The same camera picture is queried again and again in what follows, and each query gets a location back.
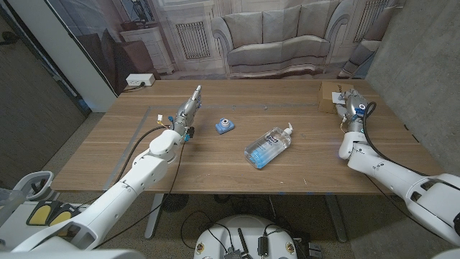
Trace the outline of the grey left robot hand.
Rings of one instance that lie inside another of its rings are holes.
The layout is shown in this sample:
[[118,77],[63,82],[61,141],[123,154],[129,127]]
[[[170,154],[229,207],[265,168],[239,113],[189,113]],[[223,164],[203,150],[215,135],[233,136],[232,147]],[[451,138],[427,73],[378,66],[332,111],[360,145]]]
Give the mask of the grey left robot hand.
[[179,107],[176,113],[173,130],[179,135],[184,135],[187,128],[193,124],[196,112],[201,107],[201,89],[202,86],[198,85],[191,97]]

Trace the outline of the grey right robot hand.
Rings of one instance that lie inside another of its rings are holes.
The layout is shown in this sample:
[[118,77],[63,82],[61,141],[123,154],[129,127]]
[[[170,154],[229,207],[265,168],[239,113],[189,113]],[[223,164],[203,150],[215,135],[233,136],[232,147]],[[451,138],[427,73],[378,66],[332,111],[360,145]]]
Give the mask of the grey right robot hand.
[[348,132],[363,133],[364,112],[368,101],[355,89],[350,89],[339,95],[339,100],[345,104],[336,104],[338,116],[348,123]]

